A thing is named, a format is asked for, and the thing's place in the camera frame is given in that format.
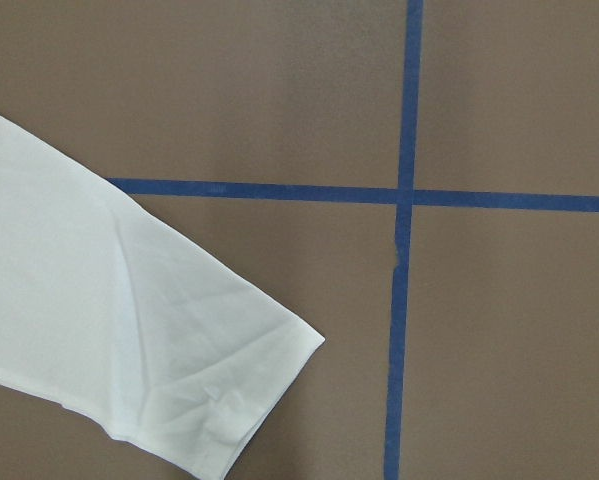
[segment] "fabric fold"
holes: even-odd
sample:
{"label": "fabric fold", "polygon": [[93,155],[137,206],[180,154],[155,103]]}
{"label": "fabric fold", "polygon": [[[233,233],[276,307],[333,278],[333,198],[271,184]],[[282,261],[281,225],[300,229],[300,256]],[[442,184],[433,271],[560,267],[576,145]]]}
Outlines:
{"label": "fabric fold", "polygon": [[0,384],[221,480],[323,340],[0,117]]}

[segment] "brown background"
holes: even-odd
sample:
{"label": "brown background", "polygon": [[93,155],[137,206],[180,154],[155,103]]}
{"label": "brown background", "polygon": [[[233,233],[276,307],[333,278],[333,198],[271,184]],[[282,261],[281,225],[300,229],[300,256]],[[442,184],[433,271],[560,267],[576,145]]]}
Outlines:
{"label": "brown background", "polygon": [[[0,114],[106,177],[394,187],[405,2],[0,1]],[[599,195],[599,2],[426,0],[416,186]],[[230,480],[380,479],[394,207],[137,196],[327,337]],[[599,214],[417,207],[401,478],[599,479]],[[0,387],[1,479],[189,478]]]}

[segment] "white cloth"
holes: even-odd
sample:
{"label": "white cloth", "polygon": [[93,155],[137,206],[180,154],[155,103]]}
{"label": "white cloth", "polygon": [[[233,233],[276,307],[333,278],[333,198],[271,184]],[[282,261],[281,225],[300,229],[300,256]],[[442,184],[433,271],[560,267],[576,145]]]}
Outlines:
{"label": "white cloth", "polygon": [[0,384],[223,479],[323,337],[0,117]]}

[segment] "blue tape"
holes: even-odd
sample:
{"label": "blue tape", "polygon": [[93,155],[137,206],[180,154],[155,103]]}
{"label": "blue tape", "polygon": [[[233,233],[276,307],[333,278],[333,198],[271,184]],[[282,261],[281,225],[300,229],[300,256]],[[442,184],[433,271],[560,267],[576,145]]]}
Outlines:
{"label": "blue tape", "polygon": [[139,178],[108,178],[108,181],[128,194],[373,203],[382,205],[397,203],[397,190],[394,188],[322,187],[316,185],[144,180]]}
{"label": "blue tape", "polygon": [[395,219],[397,266],[392,277],[390,345],[388,350],[388,396],[384,445],[384,479],[399,479],[401,458],[401,416],[406,356],[406,316],[408,310],[408,271],[410,231],[414,200],[414,173],[421,62],[421,23],[423,0],[409,0],[406,19],[406,45],[399,144],[399,181]]}
{"label": "blue tape", "polygon": [[417,190],[415,192],[414,204],[436,207],[503,208],[599,213],[599,197],[578,195]]}

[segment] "blue grid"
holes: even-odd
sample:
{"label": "blue grid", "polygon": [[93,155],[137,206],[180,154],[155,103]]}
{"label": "blue grid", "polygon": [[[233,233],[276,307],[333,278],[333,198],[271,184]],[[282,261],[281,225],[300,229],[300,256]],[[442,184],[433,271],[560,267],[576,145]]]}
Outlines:
{"label": "blue grid", "polygon": [[128,194],[291,200],[395,205],[397,266],[393,273],[384,480],[398,480],[406,353],[410,231],[414,206],[496,208],[599,213],[599,196],[415,190],[417,105],[423,0],[409,0],[403,76],[399,177],[397,188],[279,185],[208,181],[109,178]]}

